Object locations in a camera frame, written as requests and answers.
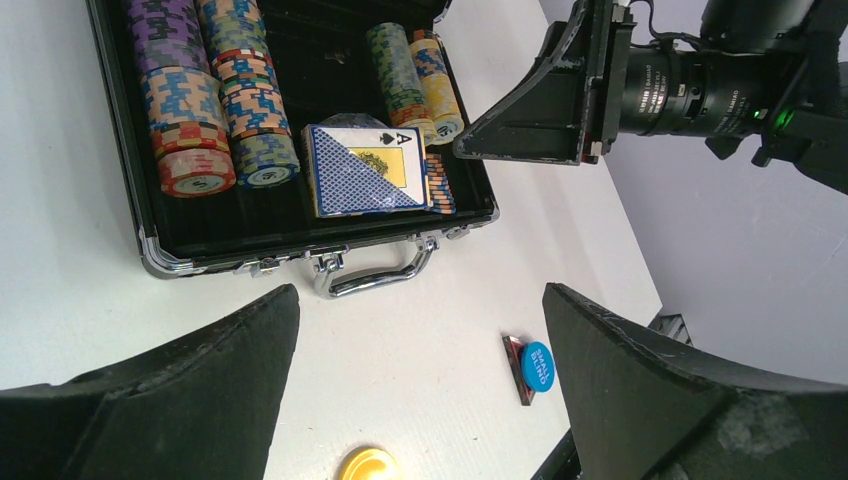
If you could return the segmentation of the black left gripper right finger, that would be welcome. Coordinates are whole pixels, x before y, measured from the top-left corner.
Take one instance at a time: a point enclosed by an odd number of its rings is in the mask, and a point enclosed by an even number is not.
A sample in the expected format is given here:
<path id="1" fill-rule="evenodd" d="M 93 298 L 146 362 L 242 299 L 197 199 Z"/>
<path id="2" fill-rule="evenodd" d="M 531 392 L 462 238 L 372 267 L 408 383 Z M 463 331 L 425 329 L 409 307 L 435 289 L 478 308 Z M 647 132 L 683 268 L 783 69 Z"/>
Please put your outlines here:
<path id="1" fill-rule="evenodd" d="M 588 479 L 843 479 L 847 389 L 698 350 L 558 283 L 543 310 Z"/>

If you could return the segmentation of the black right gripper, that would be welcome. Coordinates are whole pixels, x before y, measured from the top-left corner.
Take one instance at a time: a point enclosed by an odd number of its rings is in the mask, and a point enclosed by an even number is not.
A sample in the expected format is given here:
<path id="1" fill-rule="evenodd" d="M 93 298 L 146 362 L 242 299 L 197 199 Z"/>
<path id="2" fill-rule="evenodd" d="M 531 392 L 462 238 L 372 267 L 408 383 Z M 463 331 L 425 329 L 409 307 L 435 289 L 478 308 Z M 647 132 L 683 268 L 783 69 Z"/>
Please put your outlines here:
<path id="1" fill-rule="evenodd" d="M 698 34 L 651 28 L 643 44 L 635 27 L 627 4 L 574 1 L 530 72 L 452 142 L 454 155 L 577 166 L 631 133 L 703 138 L 725 159 L 765 129 L 789 64 L 788 2 L 710 1 Z"/>

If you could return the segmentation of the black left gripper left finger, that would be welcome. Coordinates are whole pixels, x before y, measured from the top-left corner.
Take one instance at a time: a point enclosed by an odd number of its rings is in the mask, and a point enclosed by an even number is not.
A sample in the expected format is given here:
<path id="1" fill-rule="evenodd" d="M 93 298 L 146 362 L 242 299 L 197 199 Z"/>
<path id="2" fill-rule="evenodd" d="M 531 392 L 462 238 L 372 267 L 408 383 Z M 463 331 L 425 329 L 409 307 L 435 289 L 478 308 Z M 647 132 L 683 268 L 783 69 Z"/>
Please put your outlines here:
<path id="1" fill-rule="evenodd" d="M 300 324 L 278 287 L 61 385 L 1 394 L 5 479 L 260 479 Z"/>

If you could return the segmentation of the yellow blue chip stack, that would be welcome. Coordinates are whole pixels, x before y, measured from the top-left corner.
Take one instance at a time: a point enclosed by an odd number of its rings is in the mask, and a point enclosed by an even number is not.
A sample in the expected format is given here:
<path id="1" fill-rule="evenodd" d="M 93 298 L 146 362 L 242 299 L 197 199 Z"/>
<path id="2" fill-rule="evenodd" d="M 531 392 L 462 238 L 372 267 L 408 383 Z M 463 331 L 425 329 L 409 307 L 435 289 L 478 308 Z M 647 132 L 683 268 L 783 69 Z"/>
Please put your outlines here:
<path id="1" fill-rule="evenodd" d="M 465 122 L 441 43 L 433 31 L 426 29 L 413 31 L 409 39 L 412 59 L 436 129 L 434 144 L 449 144 L 464 130 Z"/>

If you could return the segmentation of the green yellow chip stack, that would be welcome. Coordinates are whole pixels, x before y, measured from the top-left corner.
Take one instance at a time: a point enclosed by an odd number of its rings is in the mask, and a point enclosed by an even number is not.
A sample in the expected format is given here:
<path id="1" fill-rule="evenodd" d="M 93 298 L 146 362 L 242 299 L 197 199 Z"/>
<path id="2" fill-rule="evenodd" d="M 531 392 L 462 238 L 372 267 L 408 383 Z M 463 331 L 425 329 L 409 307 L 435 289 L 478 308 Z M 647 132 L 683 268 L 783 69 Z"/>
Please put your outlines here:
<path id="1" fill-rule="evenodd" d="M 403 26 L 394 22 L 378 24 L 366 32 L 366 41 L 391 124 L 416 128 L 424 145 L 431 145 L 436 139 L 435 124 Z"/>

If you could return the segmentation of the playing card deck box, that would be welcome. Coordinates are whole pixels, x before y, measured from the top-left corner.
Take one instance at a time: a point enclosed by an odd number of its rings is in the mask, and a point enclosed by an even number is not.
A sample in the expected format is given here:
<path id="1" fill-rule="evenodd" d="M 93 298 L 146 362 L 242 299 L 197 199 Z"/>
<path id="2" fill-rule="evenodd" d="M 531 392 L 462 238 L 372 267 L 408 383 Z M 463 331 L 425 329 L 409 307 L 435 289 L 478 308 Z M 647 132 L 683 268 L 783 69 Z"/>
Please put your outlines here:
<path id="1" fill-rule="evenodd" d="M 413 212 L 431 206 L 418 128 L 309 124 L 301 134 L 316 217 Z"/>

